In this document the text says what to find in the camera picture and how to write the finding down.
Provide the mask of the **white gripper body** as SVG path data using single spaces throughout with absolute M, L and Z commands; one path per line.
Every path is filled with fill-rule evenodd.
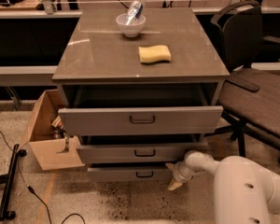
M 186 161 L 179 161 L 174 165 L 173 168 L 173 178 L 179 183 L 186 183 L 194 176 L 197 172 L 194 167 Z

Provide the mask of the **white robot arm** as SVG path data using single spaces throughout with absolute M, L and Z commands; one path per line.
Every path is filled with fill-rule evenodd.
M 196 175 L 214 178 L 215 224 L 271 224 L 280 214 L 280 175 L 240 156 L 216 161 L 208 154 L 189 151 L 184 160 L 166 164 L 175 190 Z

